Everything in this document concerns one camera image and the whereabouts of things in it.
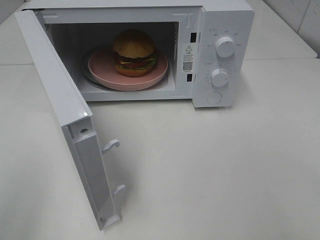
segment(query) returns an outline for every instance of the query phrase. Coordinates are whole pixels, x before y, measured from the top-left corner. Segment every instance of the plate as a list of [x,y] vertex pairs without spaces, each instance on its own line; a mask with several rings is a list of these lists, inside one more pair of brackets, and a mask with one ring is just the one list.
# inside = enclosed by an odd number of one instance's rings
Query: plate
[[112,55],[112,48],[104,47],[95,51],[88,61],[88,68],[94,79],[110,89],[138,91],[150,88],[166,75],[168,69],[166,56],[157,51],[157,64],[150,72],[139,77],[124,76],[116,71]]

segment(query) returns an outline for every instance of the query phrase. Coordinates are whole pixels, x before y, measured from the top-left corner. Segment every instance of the timer knob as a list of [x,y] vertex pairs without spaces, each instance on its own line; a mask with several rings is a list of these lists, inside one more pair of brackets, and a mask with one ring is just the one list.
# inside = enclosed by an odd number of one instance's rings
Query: timer knob
[[230,77],[225,69],[219,68],[211,73],[210,78],[213,86],[222,87],[228,83]]
[[222,36],[215,42],[216,53],[222,57],[230,57],[235,52],[236,41],[231,36]]

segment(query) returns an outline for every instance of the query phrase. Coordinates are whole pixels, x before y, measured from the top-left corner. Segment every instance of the white microwave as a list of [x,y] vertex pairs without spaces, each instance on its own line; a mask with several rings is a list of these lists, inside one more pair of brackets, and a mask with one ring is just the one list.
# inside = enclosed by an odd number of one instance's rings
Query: white microwave
[[[195,108],[234,100],[254,12],[245,0],[32,0],[15,13],[44,89],[55,110],[101,229],[119,219],[87,102],[192,99]],[[94,81],[88,59],[127,29],[147,33],[167,58],[155,85],[119,91]]]

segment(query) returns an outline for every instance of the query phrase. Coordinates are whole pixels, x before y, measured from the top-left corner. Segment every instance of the control panel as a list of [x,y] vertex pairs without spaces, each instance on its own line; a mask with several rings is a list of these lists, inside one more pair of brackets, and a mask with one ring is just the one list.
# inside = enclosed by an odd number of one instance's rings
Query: control panel
[[192,87],[195,107],[232,105],[253,18],[252,10],[206,12]]

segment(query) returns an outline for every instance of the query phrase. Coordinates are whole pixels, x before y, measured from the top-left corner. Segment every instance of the warning label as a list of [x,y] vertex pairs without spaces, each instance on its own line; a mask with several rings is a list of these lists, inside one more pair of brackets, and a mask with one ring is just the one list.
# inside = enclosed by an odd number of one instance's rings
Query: warning label
[[182,72],[190,73],[193,71],[196,49],[196,43],[185,43],[182,45]]

